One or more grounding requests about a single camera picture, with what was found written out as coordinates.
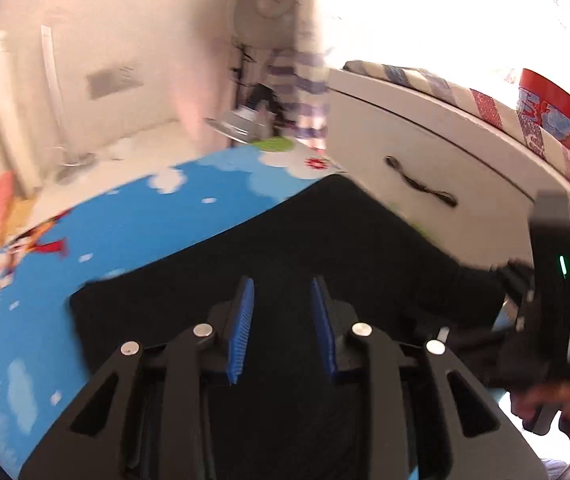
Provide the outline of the red cartoon box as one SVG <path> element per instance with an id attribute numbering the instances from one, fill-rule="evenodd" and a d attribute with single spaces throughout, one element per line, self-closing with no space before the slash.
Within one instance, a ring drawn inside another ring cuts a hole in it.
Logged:
<path id="1" fill-rule="evenodd" d="M 517 110 L 570 151 L 570 94 L 563 88 L 524 68 L 519 79 Z"/>

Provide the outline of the patterned cabinet top cloth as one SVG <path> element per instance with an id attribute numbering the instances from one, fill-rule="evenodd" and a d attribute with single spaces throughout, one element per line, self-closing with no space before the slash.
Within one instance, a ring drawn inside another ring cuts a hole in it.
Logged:
<path id="1" fill-rule="evenodd" d="M 366 61 L 348 61 L 345 72 L 390 82 L 433 96 L 507 133 L 539 158 L 562 170 L 570 181 L 570 151 L 550 130 L 539 126 L 523 112 L 517 112 L 487 94 L 454 84 L 422 68 L 400 67 Z"/>

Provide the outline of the black pants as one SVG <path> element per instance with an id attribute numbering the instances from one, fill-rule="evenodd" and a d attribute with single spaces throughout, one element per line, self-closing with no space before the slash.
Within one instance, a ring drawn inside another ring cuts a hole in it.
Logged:
<path id="1" fill-rule="evenodd" d="M 223 479 L 359 479 L 364 390 L 334 386 L 318 351 L 311 282 L 399 341 L 428 325 L 489 327 L 505 292 L 464 266 L 346 177 L 334 174 L 236 228 L 111 280 L 83 286 L 70 309 L 88 369 L 122 342 L 163 344 L 256 284 L 246 364 L 212 393 Z"/>

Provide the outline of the blue cartoon bed sheet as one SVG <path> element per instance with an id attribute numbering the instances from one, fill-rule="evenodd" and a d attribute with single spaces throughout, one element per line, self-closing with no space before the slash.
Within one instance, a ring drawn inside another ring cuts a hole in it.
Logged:
<path id="1" fill-rule="evenodd" d="M 229 148 L 119 184 L 73 207 L 0 289 L 0 471 L 16 478 L 88 370 L 68 298 L 206 240 L 336 171 L 302 144 Z"/>

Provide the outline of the white standing fan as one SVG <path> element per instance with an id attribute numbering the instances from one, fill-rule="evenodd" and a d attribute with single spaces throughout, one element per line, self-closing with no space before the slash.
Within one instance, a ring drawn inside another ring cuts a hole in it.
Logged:
<path id="1" fill-rule="evenodd" d="M 294 52 L 296 0 L 230 0 L 228 21 L 238 61 L 229 110 L 204 123 L 232 148 L 281 136 L 291 126 L 277 75 L 270 67 Z"/>

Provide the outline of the white floor lamp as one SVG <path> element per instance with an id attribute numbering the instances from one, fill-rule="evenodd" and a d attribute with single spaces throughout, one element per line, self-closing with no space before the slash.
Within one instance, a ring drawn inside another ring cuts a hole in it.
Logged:
<path id="1" fill-rule="evenodd" d="M 53 29 L 48 25 L 41 26 L 41 48 L 50 106 L 56 122 L 55 148 L 60 153 L 60 163 L 55 171 L 54 180 L 58 184 L 68 184 L 94 165 L 96 155 L 91 152 L 79 152 L 70 140 L 57 73 Z"/>

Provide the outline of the striped curtain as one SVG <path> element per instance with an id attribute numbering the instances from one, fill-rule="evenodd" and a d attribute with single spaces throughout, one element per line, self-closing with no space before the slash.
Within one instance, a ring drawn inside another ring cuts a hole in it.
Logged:
<path id="1" fill-rule="evenodd" d="M 315 151 L 326 148 L 329 47 L 320 0 L 294 0 L 294 45 L 274 52 L 268 82 L 282 101 L 296 138 Z"/>

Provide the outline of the wall socket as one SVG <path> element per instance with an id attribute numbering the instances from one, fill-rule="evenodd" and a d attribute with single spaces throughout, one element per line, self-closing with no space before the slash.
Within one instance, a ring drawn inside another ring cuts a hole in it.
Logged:
<path id="1" fill-rule="evenodd" d="M 96 70 L 86 76 L 88 95 L 98 100 L 110 94 L 134 89 L 143 85 L 135 64 L 116 65 Z"/>

